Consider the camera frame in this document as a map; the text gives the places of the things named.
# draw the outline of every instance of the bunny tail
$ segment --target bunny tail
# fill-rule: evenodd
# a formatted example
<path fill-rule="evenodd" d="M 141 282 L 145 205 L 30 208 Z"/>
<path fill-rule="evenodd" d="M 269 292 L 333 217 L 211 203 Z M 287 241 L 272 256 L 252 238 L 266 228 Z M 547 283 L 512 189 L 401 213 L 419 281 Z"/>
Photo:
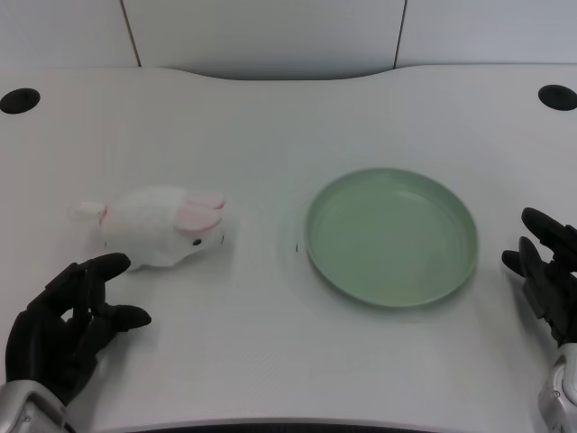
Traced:
<path fill-rule="evenodd" d="M 84 201 L 77 203 L 69 209 L 69 217 L 73 221 L 88 221 L 100 218 L 106 211 L 106 205 Z"/>

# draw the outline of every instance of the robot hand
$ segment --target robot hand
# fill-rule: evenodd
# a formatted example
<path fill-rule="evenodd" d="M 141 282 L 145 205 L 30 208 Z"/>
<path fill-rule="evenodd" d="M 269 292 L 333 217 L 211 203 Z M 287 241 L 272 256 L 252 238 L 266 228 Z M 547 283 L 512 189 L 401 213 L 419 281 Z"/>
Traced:
<path fill-rule="evenodd" d="M 519 239 L 519 251 L 506 251 L 502 261 L 523 278 L 523 293 L 537 318 L 543 318 L 559 345 L 559 353 L 539 394 L 539 409 L 552 433 L 577 432 L 577 230 L 563 226 L 530 207 L 521 219 L 553 260 L 541 260 L 533 243 Z"/>
<path fill-rule="evenodd" d="M 58 431 L 64 406 L 95 371 L 98 351 L 117 332 L 151 323 L 143 309 L 105 303 L 105 283 L 129 266 L 121 253 L 72 263 L 18 315 L 6 346 L 0 433 Z M 72 318 L 65 321 L 70 309 Z"/>

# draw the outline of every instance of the plate rim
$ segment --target plate rim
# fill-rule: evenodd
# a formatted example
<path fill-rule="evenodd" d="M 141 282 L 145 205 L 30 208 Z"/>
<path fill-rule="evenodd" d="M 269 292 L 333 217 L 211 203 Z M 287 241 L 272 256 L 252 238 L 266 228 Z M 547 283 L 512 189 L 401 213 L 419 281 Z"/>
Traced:
<path fill-rule="evenodd" d="M 404 174 L 409 174 L 412 176 L 417 176 L 419 178 L 422 178 L 424 180 L 427 180 L 429 182 L 432 182 L 434 184 L 436 184 L 437 186 L 441 187 L 442 189 L 445 189 L 449 194 L 451 194 L 459 203 L 461 203 L 461 205 L 463 206 L 463 209 L 466 211 L 467 216 L 471 219 L 472 222 L 472 228 L 473 228 L 473 236 L 474 236 L 474 252 L 473 252 L 473 256 L 471 259 L 471 262 L 469 263 L 468 268 L 466 269 L 466 272 L 463 273 L 462 278 L 459 280 L 459 282 L 457 284 L 455 284 L 454 287 L 452 287 L 450 290 L 447 290 L 435 297 L 432 297 L 431 299 L 427 299 L 425 301 L 422 302 L 411 302 L 411 303 L 402 303 L 402 304 L 382 304 L 382 303 L 377 303 L 374 302 L 372 300 L 368 300 L 365 299 L 361 296 L 352 294 L 350 291 L 343 289 L 340 285 L 336 284 L 333 280 L 331 280 L 322 270 L 321 267 L 318 265 L 317 259 L 315 258 L 315 255 L 313 254 L 313 248 L 311 247 L 311 240 L 309 239 L 309 226 L 311 224 L 311 218 L 312 218 L 312 212 L 313 212 L 313 207 L 314 204 L 337 182 L 340 182 L 348 177 L 354 176 L 354 175 L 359 175 L 365 172 L 370 172 L 370 171 L 395 171 L 398 173 L 404 173 Z M 431 179 L 428 176 L 425 176 L 423 174 L 417 173 L 416 171 L 412 171 L 412 170 L 404 170 L 404 169 L 397 169 L 397 168 L 392 168 L 392 167 L 373 167 L 373 168 L 367 168 L 367 169 L 361 169 L 361 170 L 355 170 L 355 171 L 349 171 L 345 174 L 343 174 L 342 176 L 339 176 L 338 178 L 332 180 L 331 182 L 329 182 L 328 184 L 326 184 L 324 187 L 321 188 L 320 191 L 318 191 L 315 196 L 313 197 L 313 199 L 309 202 L 308 205 L 308 209 L 307 209 L 307 215 L 305 218 L 305 247 L 307 249 L 307 254 L 308 254 L 308 258 L 310 259 L 311 263 L 315 266 L 316 270 L 321 274 L 321 276 L 327 281 L 329 282 L 334 288 L 338 289 L 340 292 L 342 292 L 343 294 L 345 294 L 346 296 L 349 296 L 353 299 L 359 300 L 365 304 L 371 305 L 373 307 L 384 307 L 384 308 L 392 308 L 392 309 L 403 309 L 403 308 L 411 308 L 411 307 L 420 307 L 420 306 L 424 306 L 427 304 L 430 304 L 432 302 L 435 302 L 437 300 L 440 300 L 442 298 L 444 298 L 445 296 L 449 296 L 451 293 L 454 293 L 455 291 L 459 290 L 464 284 L 465 282 L 467 282 L 472 275 L 474 274 L 475 269 L 477 268 L 478 262 L 479 262 L 479 254 L 480 254 L 480 242 L 479 242 L 479 229 L 477 228 L 477 223 L 475 222 L 475 218 L 473 217 L 471 211 L 469 210 L 468 207 L 465 206 L 465 204 L 463 203 L 463 201 L 459 198 L 459 196 L 457 196 L 452 190 L 450 190 L 449 188 L 447 188 L 445 185 L 443 185 L 441 182 Z"/>

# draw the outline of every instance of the white wall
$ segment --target white wall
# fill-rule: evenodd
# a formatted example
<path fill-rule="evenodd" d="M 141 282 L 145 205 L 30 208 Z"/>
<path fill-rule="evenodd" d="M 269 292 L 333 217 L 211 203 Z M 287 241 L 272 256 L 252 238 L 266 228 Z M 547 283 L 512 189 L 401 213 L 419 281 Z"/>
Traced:
<path fill-rule="evenodd" d="M 124 0 L 142 65 L 225 78 L 392 69 L 405 0 Z M 397 66 L 577 63 L 577 0 L 407 0 Z M 0 0 L 0 67 L 135 67 L 121 0 Z"/>
<path fill-rule="evenodd" d="M 119 0 L 0 0 L 0 67 L 137 66 Z"/>
<path fill-rule="evenodd" d="M 404 0 L 124 0 L 143 66 L 226 78 L 392 69 Z"/>
<path fill-rule="evenodd" d="M 398 66 L 577 63 L 577 0 L 408 0 Z"/>

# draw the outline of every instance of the wall seam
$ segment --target wall seam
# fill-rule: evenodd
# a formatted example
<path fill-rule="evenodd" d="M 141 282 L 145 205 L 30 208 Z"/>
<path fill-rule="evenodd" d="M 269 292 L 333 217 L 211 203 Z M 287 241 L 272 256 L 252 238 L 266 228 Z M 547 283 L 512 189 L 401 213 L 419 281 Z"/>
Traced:
<path fill-rule="evenodd" d="M 124 7 L 124 0 L 119 0 L 120 6 L 123 8 L 124 22 L 126 23 L 126 29 L 128 30 L 128 35 L 130 36 L 130 42 L 133 45 L 134 56 L 136 57 L 136 62 L 138 67 L 141 68 L 141 58 L 138 55 L 138 50 L 136 50 L 136 42 L 134 41 L 133 29 L 130 27 L 130 22 L 128 21 L 128 14 L 126 13 L 126 8 Z"/>
<path fill-rule="evenodd" d="M 403 26 L 405 25 L 405 15 L 407 13 L 407 3 L 408 3 L 408 0 L 405 0 L 405 6 L 403 7 L 403 15 L 401 16 L 401 19 L 400 19 L 400 28 L 398 29 L 397 50 L 395 51 L 395 62 L 393 63 L 393 69 L 397 68 L 398 49 L 400 48 L 400 38 L 403 36 Z"/>

